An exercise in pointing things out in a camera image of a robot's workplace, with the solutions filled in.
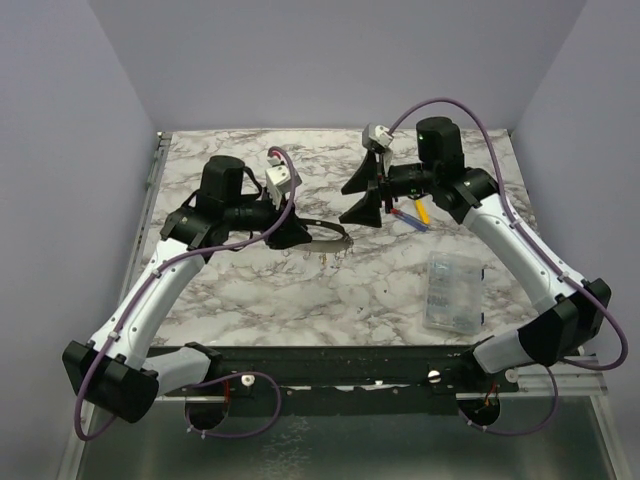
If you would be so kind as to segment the large metal key ring band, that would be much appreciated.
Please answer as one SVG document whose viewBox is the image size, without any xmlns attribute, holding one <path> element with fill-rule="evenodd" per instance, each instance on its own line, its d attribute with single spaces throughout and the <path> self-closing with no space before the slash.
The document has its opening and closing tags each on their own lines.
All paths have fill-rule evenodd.
<svg viewBox="0 0 640 480">
<path fill-rule="evenodd" d="M 308 218 L 302 218 L 301 222 L 305 227 L 329 230 L 334 233 L 334 237 L 313 237 L 310 242 L 295 246 L 295 250 L 309 253 L 336 254 L 347 251 L 353 246 L 353 239 L 344 227 L 338 223 Z"/>
</svg>

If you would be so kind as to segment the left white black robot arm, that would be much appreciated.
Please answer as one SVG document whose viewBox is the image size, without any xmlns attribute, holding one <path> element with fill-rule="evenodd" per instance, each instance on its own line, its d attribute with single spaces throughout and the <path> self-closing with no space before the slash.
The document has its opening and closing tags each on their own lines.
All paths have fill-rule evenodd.
<svg viewBox="0 0 640 480">
<path fill-rule="evenodd" d="M 301 183 L 288 154 L 268 151 L 266 183 L 242 191 L 252 170 L 240 159 L 216 155 L 200 186 L 172 212 L 140 278 L 105 324 L 85 343 L 71 342 L 62 360 L 76 402 L 89 402 L 128 423 L 139 421 L 155 399 L 182 387 L 206 395 L 220 385 L 219 353 L 197 343 L 154 359 L 148 353 L 182 291 L 211 257 L 262 241 L 286 249 L 311 240 L 294 211 Z"/>
</svg>

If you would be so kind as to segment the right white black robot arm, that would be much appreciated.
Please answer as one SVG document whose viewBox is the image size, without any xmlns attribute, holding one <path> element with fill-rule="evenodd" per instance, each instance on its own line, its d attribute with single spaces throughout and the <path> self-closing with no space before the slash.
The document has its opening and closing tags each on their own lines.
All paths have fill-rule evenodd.
<svg viewBox="0 0 640 480">
<path fill-rule="evenodd" d="M 392 134 L 381 125 L 365 127 L 367 153 L 341 189 L 344 195 L 363 196 L 339 220 L 379 228 L 382 214 L 399 198 L 429 195 L 482 240 L 520 283 L 537 317 L 474 347 L 472 359 L 459 367 L 461 383 L 481 391 L 501 370 L 527 363 L 550 367 L 591 340 L 602 324 L 600 309 L 611 298 L 609 286 L 561 268 L 544 243 L 531 245 L 533 231 L 502 201 L 496 180 L 483 169 L 466 166 L 460 129 L 451 119 L 423 119 L 416 134 L 418 162 L 392 165 Z"/>
</svg>

